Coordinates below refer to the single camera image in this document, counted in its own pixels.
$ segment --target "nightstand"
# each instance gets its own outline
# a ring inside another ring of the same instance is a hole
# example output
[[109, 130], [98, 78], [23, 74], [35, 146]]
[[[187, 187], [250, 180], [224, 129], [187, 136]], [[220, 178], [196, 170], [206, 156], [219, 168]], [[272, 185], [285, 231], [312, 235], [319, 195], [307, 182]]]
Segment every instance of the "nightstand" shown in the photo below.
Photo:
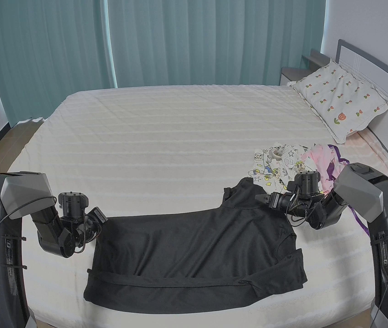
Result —
[[302, 58], [308, 62], [308, 69], [282, 67], [279, 85], [286, 85], [289, 81], [300, 80], [324, 67], [331, 60], [328, 56], [314, 49], [311, 49], [309, 56], [302, 55]]

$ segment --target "bed sheet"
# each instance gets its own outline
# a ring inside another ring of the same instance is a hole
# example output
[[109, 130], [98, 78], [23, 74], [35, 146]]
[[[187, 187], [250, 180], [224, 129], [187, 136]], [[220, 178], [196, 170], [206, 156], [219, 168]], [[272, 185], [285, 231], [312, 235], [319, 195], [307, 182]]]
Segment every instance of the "bed sheet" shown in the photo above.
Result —
[[[289, 87], [161, 86], [84, 91], [69, 96], [41, 125], [10, 171], [47, 174], [54, 195], [77, 191], [107, 216], [181, 213], [221, 204], [252, 168], [256, 147], [275, 142], [335, 144]], [[342, 156], [388, 175], [388, 154], [364, 130]], [[323, 327], [357, 314], [374, 296], [369, 238], [347, 210], [319, 231], [298, 227], [308, 282], [245, 308], [147, 315], [83, 299], [94, 243], [63, 259], [38, 245], [31, 218], [22, 244], [29, 306], [56, 327]]]

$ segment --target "purple ribbon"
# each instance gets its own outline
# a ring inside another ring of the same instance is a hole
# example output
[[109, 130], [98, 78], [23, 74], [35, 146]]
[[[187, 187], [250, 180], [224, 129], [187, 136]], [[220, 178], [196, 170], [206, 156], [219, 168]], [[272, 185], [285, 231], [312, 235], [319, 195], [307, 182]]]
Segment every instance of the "purple ribbon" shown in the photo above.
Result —
[[[340, 151], [339, 151], [339, 148], [337, 146], [334, 146], [334, 145], [328, 145], [329, 148], [333, 148], [335, 150], [335, 152], [337, 153], [337, 158], [339, 160], [340, 163], [342, 162], [346, 162], [346, 164], [350, 164], [350, 162], [345, 159], [345, 158], [342, 158], [340, 156]], [[329, 165], [328, 165], [328, 168], [326, 169], [326, 172], [328, 173], [328, 177], [329, 177], [329, 181], [335, 181], [335, 177], [332, 176], [333, 172], [334, 172], [334, 164], [333, 162], [330, 162]], [[361, 228], [364, 230], [364, 232], [367, 233], [367, 235], [370, 237], [370, 234], [369, 234], [369, 229], [361, 222], [360, 218], [358, 217], [358, 215], [356, 214], [354, 208], [352, 208], [351, 206], [349, 206], [349, 208], [351, 209], [352, 211], [352, 214], [354, 215], [355, 217], [355, 220], [358, 222], [358, 224], [361, 226]]]

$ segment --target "cartoon print shirt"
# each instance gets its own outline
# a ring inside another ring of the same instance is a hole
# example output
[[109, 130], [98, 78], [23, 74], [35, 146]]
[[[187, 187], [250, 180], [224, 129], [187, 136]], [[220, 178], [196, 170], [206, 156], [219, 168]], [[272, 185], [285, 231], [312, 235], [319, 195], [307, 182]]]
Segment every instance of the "cartoon print shirt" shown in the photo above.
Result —
[[308, 148], [304, 146], [280, 143], [275, 143], [269, 149], [256, 149], [253, 170], [249, 171], [249, 176], [253, 178], [253, 183], [263, 187], [269, 194], [284, 193], [288, 181], [294, 180], [298, 172], [317, 170], [311, 156], [302, 159], [307, 150]]

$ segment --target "black garment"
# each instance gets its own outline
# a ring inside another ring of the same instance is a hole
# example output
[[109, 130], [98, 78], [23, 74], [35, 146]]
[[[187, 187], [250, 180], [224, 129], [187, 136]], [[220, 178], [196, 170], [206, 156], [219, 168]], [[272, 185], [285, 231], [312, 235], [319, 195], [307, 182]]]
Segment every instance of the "black garment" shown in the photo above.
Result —
[[85, 300], [118, 311], [182, 314], [302, 288], [302, 250], [285, 215], [255, 200], [263, 193], [243, 178], [225, 189], [217, 209], [109, 218]]

